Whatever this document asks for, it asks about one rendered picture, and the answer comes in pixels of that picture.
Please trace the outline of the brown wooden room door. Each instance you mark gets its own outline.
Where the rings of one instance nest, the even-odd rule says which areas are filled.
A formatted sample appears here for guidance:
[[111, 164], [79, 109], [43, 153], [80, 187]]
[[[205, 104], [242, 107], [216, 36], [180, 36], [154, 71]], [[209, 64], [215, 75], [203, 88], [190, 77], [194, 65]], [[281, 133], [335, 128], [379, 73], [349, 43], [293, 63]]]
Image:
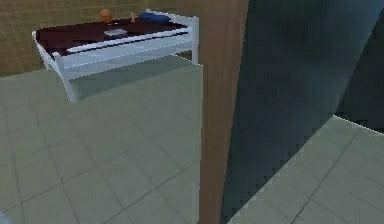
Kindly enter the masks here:
[[249, 0], [206, 0], [200, 23], [203, 65], [199, 224], [220, 224], [231, 128]]

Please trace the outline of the blue pillow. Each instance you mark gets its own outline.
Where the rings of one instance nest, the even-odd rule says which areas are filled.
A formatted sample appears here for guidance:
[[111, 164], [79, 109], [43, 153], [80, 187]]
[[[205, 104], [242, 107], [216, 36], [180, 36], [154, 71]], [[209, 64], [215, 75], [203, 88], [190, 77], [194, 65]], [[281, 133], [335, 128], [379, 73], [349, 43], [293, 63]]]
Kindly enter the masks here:
[[138, 15], [138, 18], [146, 22], [155, 22], [155, 23], [168, 23], [170, 18], [165, 15], [159, 15], [155, 13], [141, 13]]

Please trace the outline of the white bed with maroon cover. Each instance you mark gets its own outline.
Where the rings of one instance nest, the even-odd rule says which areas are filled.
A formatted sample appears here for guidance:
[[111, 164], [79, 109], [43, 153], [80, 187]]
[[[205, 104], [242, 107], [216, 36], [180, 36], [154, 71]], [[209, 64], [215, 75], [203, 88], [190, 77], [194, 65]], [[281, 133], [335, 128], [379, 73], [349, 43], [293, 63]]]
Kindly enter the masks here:
[[[136, 16], [110, 23], [91, 22], [41, 28], [32, 39], [47, 69], [60, 77], [69, 100], [77, 101], [71, 82], [77, 78], [134, 65], [181, 52], [192, 53], [199, 63], [200, 18], [145, 10], [170, 18], [168, 23], [146, 22]], [[126, 35], [104, 31], [123, 29]]]

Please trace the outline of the orange ball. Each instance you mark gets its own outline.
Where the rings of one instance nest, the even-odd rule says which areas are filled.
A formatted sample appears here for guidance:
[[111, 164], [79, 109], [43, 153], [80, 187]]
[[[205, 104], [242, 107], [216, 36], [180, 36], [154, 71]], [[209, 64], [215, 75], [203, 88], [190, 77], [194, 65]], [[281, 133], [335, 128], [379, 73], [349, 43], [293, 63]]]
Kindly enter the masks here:
[[107, 8], [104, 8], [100, 11], [100, 18], [104, 23], [110, 23], [112, 21], [111, 11]]

